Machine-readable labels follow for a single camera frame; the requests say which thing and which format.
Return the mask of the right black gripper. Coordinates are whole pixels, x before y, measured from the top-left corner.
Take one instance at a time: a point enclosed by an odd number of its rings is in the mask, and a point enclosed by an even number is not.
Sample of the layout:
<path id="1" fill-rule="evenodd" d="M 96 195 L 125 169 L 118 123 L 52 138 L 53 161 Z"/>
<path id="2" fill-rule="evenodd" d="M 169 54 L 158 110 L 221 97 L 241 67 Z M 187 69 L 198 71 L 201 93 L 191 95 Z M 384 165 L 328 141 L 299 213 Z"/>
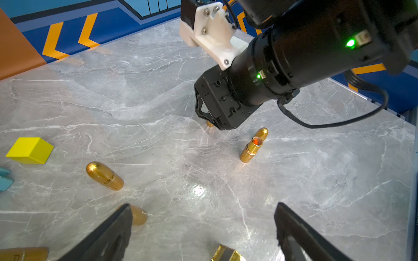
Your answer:
<path id="1" fill-rule="evenodd" d="M 195 82 L 194 90 L 197 116 L 221 131 L 238 128 L 260 108 L 246 106 L 235 97 L 228 72 L 219 65 L 205 71 Z"/>

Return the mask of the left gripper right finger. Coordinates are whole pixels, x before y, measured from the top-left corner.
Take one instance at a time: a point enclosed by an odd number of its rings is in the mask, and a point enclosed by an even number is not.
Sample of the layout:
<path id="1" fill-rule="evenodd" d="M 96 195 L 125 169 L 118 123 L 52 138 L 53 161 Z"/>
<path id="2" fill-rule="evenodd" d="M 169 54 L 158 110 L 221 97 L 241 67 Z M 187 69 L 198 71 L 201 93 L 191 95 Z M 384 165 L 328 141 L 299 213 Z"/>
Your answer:
<path id="1" fill-rule="evenodd" d="M 274 221 L 276 238 L 286 261 L 350 261 L 350 258 L 322 237 L 285 203 L 279 202 Z"/>

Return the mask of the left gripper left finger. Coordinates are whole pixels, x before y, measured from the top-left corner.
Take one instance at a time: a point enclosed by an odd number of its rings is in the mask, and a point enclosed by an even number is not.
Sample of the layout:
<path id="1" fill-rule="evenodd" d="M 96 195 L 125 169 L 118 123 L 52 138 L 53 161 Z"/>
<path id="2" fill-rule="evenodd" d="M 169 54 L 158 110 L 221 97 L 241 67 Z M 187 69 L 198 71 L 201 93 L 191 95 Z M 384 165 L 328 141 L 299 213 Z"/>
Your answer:
<path id="1" fill-rule="evenodd" d="M 85 237 L 61 261 L 121 261 L 130 242 L 133 216 L 123 204 L 99 227 Z"/>

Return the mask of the gold lipstick cap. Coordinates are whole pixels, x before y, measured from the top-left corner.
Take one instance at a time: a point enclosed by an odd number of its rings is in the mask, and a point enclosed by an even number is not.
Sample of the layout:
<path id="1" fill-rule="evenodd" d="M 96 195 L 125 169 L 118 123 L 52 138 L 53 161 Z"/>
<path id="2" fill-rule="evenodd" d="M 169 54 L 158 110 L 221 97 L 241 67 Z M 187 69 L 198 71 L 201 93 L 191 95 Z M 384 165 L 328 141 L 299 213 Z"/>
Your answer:
<path id="1" fill-rule="evenodd" d="M 263 127 L 263 128 L 260 128 L 256 132 L 255 136 L 258 137 L 258 138 L 260 138 L 262 141 L 265 141 L 266 138 L 268 137 L 268 134 L 269 134 L 268 129 L 266 127 Z"/>

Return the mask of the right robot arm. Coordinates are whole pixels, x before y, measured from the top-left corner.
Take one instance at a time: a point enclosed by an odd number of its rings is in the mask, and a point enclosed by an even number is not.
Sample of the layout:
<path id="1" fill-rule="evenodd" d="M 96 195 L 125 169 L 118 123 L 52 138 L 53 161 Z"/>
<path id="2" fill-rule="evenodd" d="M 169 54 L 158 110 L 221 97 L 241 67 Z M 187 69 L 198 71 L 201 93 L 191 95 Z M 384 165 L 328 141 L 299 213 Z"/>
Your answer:
<path id="1" fill-rule="evenodd" d="M 285 108 L 299 90 L 344 74 L 352 86 L 380 94 L 353 69 L 381 61 L 400 74 L 418 43 L 415 1 L 240 1 L 248 23 L 262 31 L 228 68 L 215 66 L 196 81 L 196 114 L 220 130 L 239 127 L 263 103 Z"/>

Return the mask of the square gold black lipstick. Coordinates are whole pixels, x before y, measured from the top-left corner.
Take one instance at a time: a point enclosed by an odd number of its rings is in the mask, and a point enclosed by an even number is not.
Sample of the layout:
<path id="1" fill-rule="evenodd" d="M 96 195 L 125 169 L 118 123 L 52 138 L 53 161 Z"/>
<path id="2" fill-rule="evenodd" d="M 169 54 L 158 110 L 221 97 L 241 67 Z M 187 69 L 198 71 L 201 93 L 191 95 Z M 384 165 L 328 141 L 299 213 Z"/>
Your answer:
<path id="1" fill-rule="evenodd" d="M 235 249 L 220 244 L 211 261 L 247 261 Z"/>

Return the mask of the yellow cube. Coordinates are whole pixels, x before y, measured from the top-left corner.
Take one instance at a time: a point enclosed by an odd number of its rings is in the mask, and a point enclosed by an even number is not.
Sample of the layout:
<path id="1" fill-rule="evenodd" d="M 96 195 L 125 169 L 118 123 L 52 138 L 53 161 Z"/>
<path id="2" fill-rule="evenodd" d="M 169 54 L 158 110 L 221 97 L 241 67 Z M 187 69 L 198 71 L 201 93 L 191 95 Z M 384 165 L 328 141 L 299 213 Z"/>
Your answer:
<path id="1" fill-rule="evenodd" d="M 54 146 L 41 138 L 21 137 L 11 147 L 6 157 L 26 165 L 43 165 Z"/>

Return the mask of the blue owl toy cube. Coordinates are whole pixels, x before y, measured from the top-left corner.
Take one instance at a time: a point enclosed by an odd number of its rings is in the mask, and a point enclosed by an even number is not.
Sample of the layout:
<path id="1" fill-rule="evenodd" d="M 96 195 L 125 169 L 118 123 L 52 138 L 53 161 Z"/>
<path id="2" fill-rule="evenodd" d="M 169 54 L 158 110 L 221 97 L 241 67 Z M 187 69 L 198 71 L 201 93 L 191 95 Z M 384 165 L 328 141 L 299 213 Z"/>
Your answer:
<path id="1" fill-rule="evenodd" d="M 0 167 L 0 191 L 6 191 L 14 183 L 14 180 L 8 177 L 11 174 L 9 169 Z"/>

